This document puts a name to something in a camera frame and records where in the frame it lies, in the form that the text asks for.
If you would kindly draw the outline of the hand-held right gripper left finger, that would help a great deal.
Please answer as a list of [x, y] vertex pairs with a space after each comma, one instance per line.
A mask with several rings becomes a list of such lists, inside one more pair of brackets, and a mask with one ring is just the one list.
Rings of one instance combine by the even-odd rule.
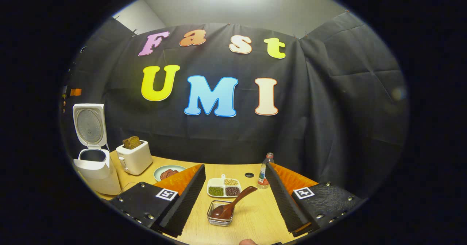
[[138, 182], [109, 203], [140, 225], [176, 238], [182, 234], [205, 179], [205, 165], [197, 164], [157, 184]]

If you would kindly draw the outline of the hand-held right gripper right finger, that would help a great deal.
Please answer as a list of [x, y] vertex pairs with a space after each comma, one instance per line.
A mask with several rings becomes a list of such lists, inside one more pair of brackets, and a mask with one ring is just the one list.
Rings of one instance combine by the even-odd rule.
[[266, 165], [266, 178], [294, 237], [335, 225], [365, 202], [332, 182], [317, 183], [274, 163]]

